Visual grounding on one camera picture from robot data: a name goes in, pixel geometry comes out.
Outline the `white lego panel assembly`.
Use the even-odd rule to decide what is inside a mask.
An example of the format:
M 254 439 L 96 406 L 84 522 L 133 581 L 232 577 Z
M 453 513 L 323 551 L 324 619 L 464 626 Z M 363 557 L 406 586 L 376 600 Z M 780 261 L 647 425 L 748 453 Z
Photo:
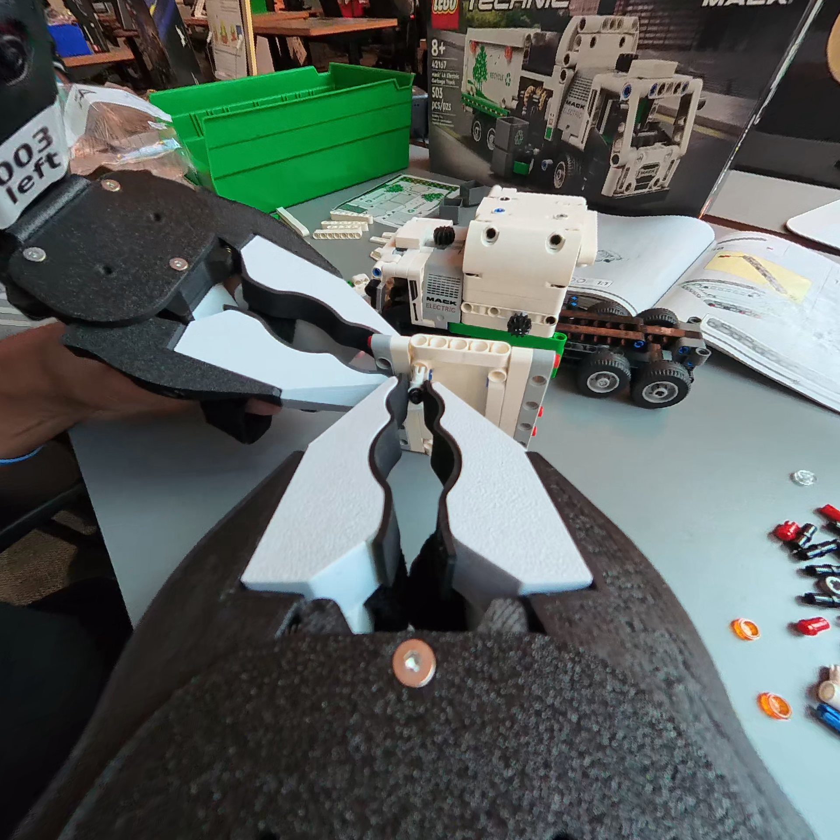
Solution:
M 553 350 L 513 345 L 507 339 L 479 339 L 416 333 L 410 337 L 375 334 L 376 363 L 410 384 L 444 385 L 469 406 L 527 448 L 550 378 L 560 357 Z M 433 436 L 424 410 L 407 410 L 400 430 L 402 447 L 429 455 Z

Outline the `white pad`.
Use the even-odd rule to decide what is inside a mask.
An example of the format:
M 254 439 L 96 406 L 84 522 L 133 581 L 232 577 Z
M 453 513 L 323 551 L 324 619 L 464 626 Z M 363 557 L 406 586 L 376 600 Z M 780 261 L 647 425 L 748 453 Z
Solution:
M 785 226 L 801 238 L 838 251 L 839 207 L 840 201 L 836 200 L 789 218 Z

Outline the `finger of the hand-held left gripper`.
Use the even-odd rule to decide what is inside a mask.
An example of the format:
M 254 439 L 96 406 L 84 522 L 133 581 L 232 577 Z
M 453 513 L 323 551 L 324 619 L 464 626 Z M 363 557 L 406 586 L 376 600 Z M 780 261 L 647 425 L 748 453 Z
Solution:
M 309 322 L 344 348 L 366 352 L 375 333 L 397 332 L 372 308 L 296 308 L 294 317 Z M 228 309 L 190 322 L 174 343 L 175 352 L 226 371 L 272 385 L 283 406 L 347 411 L 384 381 L 380 373 L 357 371 L 331 352 L 308 352 L 281 342 L 268 316 Z
M 254 237 L 240 257 L 250 311 L 265 322 L 304 322 L 295 329 L 294 350 L 367 351 L 372 334 L 397 335 L 343 278 L 289 250 Z

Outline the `lego set box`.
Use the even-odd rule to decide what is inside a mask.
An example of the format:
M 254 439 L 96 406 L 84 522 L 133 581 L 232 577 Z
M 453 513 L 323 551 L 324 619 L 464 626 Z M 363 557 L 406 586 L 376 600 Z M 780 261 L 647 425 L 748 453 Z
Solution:
M 698 216 L 825 2 L 432 2 L 433 172 Z

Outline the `clear plastic bag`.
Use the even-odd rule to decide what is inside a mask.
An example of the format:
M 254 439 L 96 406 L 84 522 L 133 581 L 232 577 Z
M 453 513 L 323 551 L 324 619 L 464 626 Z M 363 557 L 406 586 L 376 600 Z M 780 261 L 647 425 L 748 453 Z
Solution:
M 167 113 L 119 87 L 59 84 L 70 172 L 146 170 L 184 182 L 193 165 Z

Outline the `instruction booklet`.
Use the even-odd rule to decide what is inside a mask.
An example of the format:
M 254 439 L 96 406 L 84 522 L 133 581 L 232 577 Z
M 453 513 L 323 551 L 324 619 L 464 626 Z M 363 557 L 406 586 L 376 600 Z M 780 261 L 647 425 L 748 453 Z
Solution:
M 700 320 L 710 347 L 816 403 L 839 410 L 839 266 L 755 232 L 715 239 L 685 216 L 599 214 L 595 263 L 574 271 L 581 305 L 632 315 L 667 308 Z

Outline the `green sticker sheet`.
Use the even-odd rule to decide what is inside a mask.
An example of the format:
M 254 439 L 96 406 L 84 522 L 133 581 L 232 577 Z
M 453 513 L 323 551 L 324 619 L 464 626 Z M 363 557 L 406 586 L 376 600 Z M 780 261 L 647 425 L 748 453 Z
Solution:
M 402 174 L 334 208 L 330 216 L 366 215 L 378 224 L 399 228 L 413 217 L 431 217 L 438 213 L 440 202 L 457 196 L 459 184 L 447 184 L 427 178 Z

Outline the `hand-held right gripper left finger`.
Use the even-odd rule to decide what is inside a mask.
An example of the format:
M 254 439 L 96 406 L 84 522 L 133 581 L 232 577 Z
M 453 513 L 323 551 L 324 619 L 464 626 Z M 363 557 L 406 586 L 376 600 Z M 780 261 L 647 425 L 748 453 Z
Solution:
M 241 581 L 255 591 L 338 604 L 355 633 L 367 601 L 394 583 L 400 539 L 386 478 L 402 450 L 406 387 L 395 377 L 310 443 Z

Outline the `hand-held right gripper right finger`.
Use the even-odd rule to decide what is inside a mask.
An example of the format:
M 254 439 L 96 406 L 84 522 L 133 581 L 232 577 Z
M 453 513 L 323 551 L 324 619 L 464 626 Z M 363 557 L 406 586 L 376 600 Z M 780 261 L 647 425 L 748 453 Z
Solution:
M 431 464 L 443 483 L 442 595 L 476 608 L 498 597 L 588 587 L 592 573 L 526 450 L 444 385 L 423 385 Z

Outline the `green plastic bin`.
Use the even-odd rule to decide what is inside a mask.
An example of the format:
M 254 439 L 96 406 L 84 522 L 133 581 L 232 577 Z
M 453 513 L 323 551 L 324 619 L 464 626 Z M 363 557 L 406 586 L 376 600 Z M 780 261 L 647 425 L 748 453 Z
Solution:
M 344 63 L 157 91 L 195 183 L 271 213 L 408 165 L 413 74 Z

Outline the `white lego truck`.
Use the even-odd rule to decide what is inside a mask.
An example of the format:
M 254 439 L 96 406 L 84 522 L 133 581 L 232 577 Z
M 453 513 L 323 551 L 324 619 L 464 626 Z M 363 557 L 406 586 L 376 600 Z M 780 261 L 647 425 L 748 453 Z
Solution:
M 374 252 L 364 294 L 402 334 L 447 332 L 563 354 L 591 397 L 682 402 L 709 355 L 660 303 L 713 238 L 679 216 L 622 218 L 578 196 L 495 186 L 456 226 L 413 218 Z

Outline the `person's left hand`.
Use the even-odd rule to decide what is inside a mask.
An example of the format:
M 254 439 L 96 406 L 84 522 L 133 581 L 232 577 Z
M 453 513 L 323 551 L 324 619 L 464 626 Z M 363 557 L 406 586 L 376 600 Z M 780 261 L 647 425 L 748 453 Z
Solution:
M 27 456 L 91 418 L 179 412 L 187 402 L 147 392 L 61 342 L 59 322 L 1 342 L 1 457 Z

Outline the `pile of small lego pins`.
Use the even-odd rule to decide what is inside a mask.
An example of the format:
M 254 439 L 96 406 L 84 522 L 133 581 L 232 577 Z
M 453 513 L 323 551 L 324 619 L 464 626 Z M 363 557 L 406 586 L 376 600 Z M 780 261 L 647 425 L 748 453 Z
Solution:
M 807 590 L 796 596 L 800 606 L 817 610 L 814 616 L 798 618 L 791 629 L 795 635 L 815 638 L 838 630 L 839 610 L 839 510 L 832 505 L 819 507 L 817 522 L 785 520 L 770 532 L 784 547 L 796 572 L 805 579 Z M 808 691 L 812 705 L 808 714 L 824 729 L 839 733 L 839 665 L 818 666 L 818 680 Z

